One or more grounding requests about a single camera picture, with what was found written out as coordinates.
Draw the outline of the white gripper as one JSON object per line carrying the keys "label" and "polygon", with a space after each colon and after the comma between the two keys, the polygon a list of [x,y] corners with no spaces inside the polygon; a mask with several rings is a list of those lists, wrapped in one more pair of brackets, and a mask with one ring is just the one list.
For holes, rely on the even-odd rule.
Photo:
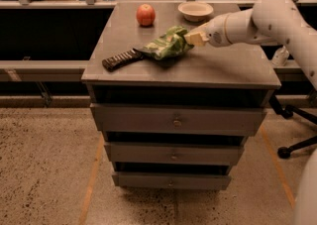
{"label": "white gripper", "polygon": [[228,14],[219,15],[212,20],[193,30],[189,31],[185,36],[185,40],[189,45],[202,47],[207,42],[213,47],[226,47],[230,44],[226,35],[226,21]]}

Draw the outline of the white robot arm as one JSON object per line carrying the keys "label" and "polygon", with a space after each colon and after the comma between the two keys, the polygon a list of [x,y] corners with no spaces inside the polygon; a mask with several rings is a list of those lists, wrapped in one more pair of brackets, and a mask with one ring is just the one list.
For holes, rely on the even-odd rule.
{"label": "white robot arm", "polygon": [[[249,10],[217,16],[191,30],[185,40],[190,45],[214,47],[277,42],[317,89],[317,31],[305,22],[292,0],[257,0]],[[291,225],[317,225],[317,150],[304,168]]]}

